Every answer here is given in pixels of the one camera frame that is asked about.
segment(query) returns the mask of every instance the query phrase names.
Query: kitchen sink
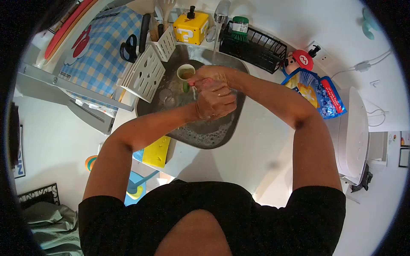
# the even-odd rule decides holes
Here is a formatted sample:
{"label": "kitchen sink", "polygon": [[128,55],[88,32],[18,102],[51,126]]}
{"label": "kitchen sink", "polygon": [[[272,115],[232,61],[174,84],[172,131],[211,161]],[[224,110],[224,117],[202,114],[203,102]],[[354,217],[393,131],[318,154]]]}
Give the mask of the kitchen sink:
{"label": "kitchen sink", "polygon": [[[202,46],[176,45],[176,49],[169,61],[163,62],[165,73],[152,102],[148,103],[144,100],[137,102],[135,107],[137,116],[159,112],[195,101],[192,89],[187,93],[183,92],[183,82],[176,74],[177,69],[183,64],[191,64],[196,70],[203,65],[211,65],[212,54],[213,51]],[[216,53],[215,64],[236,68],[248,73],[248,69],[242,61],[224,53]],[[237,96],[237,108],[232,113],[214,121],[189,123],[173,130],[167,136],[201,149],[214,149],[226,144],[235,131],[245,101],[243,93],[239,91],[233,93]]]}

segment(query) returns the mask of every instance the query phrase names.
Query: green cloth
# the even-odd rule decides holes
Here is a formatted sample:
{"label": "green cloth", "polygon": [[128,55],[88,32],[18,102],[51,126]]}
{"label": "green cloth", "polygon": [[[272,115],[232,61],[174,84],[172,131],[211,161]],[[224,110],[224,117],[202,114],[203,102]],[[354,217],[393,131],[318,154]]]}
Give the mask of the green cloth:
{"label": "green cloth", "polygon": [[47,255],[82,256],[78,215],[65,205],[39,202],[23,211],[34,239]]}

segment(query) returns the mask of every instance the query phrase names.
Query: yellow question block soap dispenser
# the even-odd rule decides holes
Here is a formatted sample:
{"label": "yellow question block soap dispenser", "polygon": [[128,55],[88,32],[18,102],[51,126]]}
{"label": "yellow question block soap dispenser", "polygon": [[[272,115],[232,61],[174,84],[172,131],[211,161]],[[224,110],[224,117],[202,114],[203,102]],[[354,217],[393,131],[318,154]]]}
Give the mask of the yellow question block soap dispenser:
{"label": "yellow question block soap dispenser", "polygon": [[175,38],[178,42],[200,45],[209,27],[209,15],[194,12],[191,6],[189,13],[181,14],[174,22]]}

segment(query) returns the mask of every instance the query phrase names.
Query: hand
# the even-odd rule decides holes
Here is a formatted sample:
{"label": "hand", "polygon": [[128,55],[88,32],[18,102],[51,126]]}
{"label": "hand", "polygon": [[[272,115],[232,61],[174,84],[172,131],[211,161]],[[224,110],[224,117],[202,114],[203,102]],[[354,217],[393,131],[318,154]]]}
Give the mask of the hand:
{"label": "hand", "polygon": [[236,109],[236,96],[231,94],[227,84],[212,79],[196,82],[199,90],[196,112],[202,120],[215,120]]}
{"label": "hand", "polygon": [[231,70],[233,69],[225,66],[202,66],[195,72],[193,77],[187,80],[187,82],[190,86],[197,87],[197,81],[203,80],[205,78],[212,78],[215,81],[224,82],[228,87],[231,87],[228,77]]}

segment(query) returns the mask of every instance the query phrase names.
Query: black t-shirt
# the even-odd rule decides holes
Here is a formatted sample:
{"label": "black t-shirt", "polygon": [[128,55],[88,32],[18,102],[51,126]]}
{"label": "black t-shirt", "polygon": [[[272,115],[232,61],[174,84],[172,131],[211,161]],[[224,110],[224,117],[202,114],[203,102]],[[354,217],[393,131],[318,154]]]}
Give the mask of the black t-shirt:
{"label": "black t-shirt", "polygon": [[85,199],[79,205],[81,248],[86,256],[154,255],[180,219],[203,209],[218,221],[233,255],[332,255],[345,206],[342,192],[323,186],[299,188],[277,209],[261,206],[232,183],[177,182],[128,207],[110,196]]}

